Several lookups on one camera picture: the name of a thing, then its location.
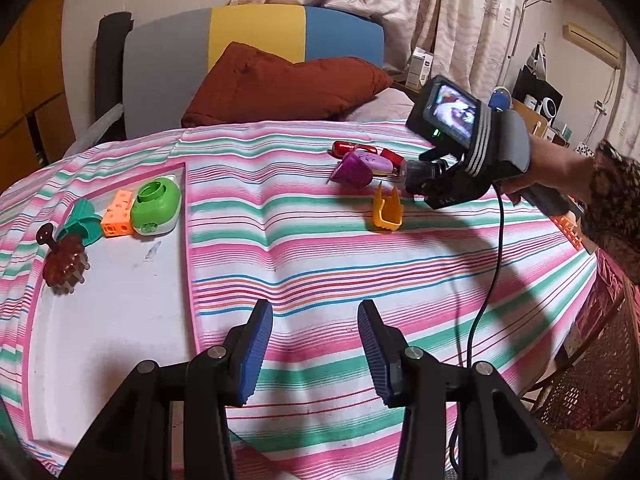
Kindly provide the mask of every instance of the leopard print sleeve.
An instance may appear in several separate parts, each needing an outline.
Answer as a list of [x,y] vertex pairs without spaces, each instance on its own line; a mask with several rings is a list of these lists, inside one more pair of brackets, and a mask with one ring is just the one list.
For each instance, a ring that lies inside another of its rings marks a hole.
[[640,163],[606,140],[596,150],[591,204],[581,224],[582,232],[640,283]]

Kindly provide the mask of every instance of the striped tablecloth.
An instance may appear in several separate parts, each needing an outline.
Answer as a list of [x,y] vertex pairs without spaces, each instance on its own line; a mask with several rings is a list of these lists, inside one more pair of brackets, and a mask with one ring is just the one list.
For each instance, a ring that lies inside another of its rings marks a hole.
[[[23,391],[45,255],[34,241],[87,193],[183,164],[188,277],[198,351],[245,322],[256,298],[273,333],[249,405],[229,409],[241,478],[386,479],[402,411],[376,397],[356,326],[371,298],[411,344],[456,363],[494,273],[498,203],[431,211],[404,200],[396,232],[372,227],[373,185],[329,182],[327,149],[354,140],[417,156],[394,123],[265,122],[174,130],[106,144],[40,170],[0,199],[0,392],[25,445],[51,470],[66,457],[29,441]],[[522,390],[546,368],[594,278],[595,259],[523,203],[505,204],[504,259],[474,360]],[[447,411],[452,424],[453,410]]]

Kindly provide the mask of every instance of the red pillow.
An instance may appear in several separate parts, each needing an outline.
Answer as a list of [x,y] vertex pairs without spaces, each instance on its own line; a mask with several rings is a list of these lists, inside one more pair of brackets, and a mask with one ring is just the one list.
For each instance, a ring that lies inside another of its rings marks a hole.
[[371,100],[392,82],[363,59],[291,63],[233,42],[200,85],[182,126],[329,119]]

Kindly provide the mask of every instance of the person's arm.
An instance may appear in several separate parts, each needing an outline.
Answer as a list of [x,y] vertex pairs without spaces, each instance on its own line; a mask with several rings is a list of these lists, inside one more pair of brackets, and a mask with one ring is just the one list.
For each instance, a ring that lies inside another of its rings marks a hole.
[[589,158],[531,137],[529,170],[504,181],[502,190],[518,203],[518,191],[536,182],[585,203],[582,232],[640,283],[640,163],[606,140]]

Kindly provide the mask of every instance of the metal bolt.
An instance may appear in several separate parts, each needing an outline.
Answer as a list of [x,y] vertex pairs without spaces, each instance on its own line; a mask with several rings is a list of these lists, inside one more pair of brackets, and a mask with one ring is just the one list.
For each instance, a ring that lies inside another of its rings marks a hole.
[[494,367],[487,361],[480,361],[476,363],[476,372],[481,375],[491,375],[494,372]]
[[146,360],[146,361],[142,361],[141,363],[138,363],[136,370],[138,370],[138,372],[141,374],[148,374],[155,367],[156,367],[156,364],[153,361]]
[[212,359],[221,359],[226,355],[226,348],[223,346],[212,346],[207,350],[207,355]]
[[420,359],[424,355],[424,350],[417,346],[408,346],[404,349],[404,355],[409,359]]

